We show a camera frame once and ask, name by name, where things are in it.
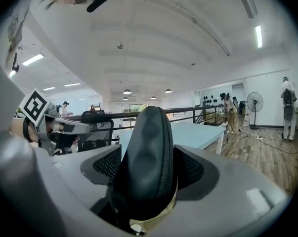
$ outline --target standing fan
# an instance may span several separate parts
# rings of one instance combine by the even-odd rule
[[[254,112],[254,125],[250,126],[251,129],[258,129],[255,124],[256,113],[259,112],[263,107],[263,98],[257,92],[252,92],[247,97],[247,107],[251,112]]]

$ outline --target black office chair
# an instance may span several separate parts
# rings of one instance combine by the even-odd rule
[[[79,135],[79,152],[111,145],[114,122],[105,117],[104,110],[84,112],[81,122],[89,124],[91,131],[88,134]]]

